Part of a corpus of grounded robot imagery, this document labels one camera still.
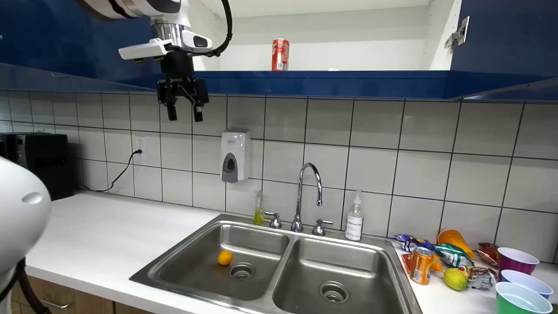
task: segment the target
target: soap bottle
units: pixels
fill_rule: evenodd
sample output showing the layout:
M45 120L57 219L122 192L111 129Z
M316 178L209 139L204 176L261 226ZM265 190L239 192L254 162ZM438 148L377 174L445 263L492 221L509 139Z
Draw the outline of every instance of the soap bottle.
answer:
M347 214L345 237L350 240L361 240L364 216L361 211L361 192L356 192L352 200L352 211Z
M261 207L261 190L256 190L256 202L254 202L254 218L253 218L254 225L265 225L265 211Z

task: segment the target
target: white countertop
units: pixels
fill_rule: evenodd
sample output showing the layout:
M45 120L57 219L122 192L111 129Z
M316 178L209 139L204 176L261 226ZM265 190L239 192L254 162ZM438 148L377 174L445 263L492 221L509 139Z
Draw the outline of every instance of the white countertop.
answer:
M129 277L171 246L218 216L218 211L162 202L78 193L56 200L49 226L28 254L28 274L150 312L237 310L155 289ZM558 267L539 265L535 274L554 287ZM452 291L439 277L420 286L411 281L425 314L493 314L493 291Z

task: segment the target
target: yellow bottle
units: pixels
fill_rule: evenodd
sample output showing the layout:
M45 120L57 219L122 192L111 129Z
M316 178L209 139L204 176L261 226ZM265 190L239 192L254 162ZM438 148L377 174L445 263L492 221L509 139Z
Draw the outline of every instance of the yellow bottle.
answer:
M256 192L256 204L254 204L254 218L253 218L254 225L265 225L265 211L261 207L261 190Z

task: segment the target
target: stainless steel sink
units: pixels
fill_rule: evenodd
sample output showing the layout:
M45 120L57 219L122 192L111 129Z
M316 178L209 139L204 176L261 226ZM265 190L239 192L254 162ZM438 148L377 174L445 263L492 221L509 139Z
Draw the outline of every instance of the stainless steel sink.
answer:
M234 251L220 267L221 249ZM349 242L221 214L132 281L246 312L422 312L389 240Z

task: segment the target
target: plastic cup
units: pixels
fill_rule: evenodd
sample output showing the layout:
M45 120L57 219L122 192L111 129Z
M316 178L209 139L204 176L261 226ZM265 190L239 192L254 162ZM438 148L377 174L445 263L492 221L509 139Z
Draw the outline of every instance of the plastic cup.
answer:
M464 249L464 253L474 260L474 251L471 249L471 246L467 244L467 240L464 239L464 235L459 230L448 228L438 233L438 244L453 244L460 249Z
M514 247L499 247L499 265L500 270L511 268L525 274L532 274L539 265L539 258L530 253Z
M497 282L499 314L549 314L553 305L539 293L513 282Z
M542 298L549 298L554 293L554 289L544 281L518 270L511 270L511 268L502 270L502 281L530 287L535 293L542 294Z

